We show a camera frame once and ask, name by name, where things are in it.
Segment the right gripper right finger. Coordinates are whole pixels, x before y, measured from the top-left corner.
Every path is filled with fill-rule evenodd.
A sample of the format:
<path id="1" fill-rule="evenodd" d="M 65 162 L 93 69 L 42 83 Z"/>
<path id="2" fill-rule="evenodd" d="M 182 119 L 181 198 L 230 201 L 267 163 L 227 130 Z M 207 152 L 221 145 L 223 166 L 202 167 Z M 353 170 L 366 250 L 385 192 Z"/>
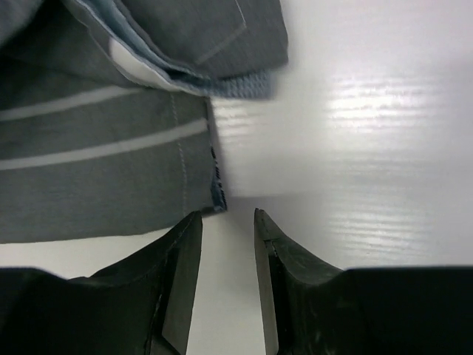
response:
<path id="1" fill-rule="evenodd" d="M 342 270 L 263 210 L 254 247 L 268 354 L 470 354 L 472 268 Z"/>

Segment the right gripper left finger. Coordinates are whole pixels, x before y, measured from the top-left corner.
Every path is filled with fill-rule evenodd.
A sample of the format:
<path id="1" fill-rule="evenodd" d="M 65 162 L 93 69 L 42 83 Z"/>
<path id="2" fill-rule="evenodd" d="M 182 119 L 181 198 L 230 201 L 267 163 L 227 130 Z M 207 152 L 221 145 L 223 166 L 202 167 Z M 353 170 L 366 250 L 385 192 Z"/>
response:
<path id="1" fill-rule="evenodd" d="M 184 354 L 203 222 L 192 212 L 161 238 L 90 277 L 1 270 L 3 354 Z"/>

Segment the grey striped cloth napkin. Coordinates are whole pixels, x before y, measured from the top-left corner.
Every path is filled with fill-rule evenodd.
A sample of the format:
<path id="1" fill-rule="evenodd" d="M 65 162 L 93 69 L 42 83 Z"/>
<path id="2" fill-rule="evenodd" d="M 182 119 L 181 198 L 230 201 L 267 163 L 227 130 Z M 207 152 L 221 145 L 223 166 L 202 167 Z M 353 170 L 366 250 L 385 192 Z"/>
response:
<path id="1" fill-rule="evenodd" d="M 269 98 L 287 61 L 278 1 L 3 1 L 1 241 L 225 211 L 210 100 Z"/>

